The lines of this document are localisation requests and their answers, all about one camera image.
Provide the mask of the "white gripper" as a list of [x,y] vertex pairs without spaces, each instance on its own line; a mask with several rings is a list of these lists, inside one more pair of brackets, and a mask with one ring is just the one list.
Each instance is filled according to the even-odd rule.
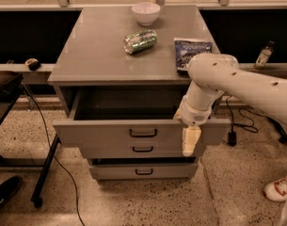
[[193,154],[201,135],[201,129],[197,125],[202,125],[207,122],[210,114],[210,109],[205,111],[197,110],[192,107],[185,98],[182,98],[180,107],[176,110],[173,119],[182,120],[183,123],[188,125],[187,128],[183,129],[183,156],[190,156]]

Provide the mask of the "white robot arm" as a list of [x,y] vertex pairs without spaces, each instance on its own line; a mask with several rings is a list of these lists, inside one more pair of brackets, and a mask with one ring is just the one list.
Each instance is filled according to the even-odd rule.
[[287,80],[242,71],[234,56],[202,53],[187,65],[191,79],[176,115],[187,125],[183,129],[183,155],[193,154],[212,105],[225,92],[287,124]]

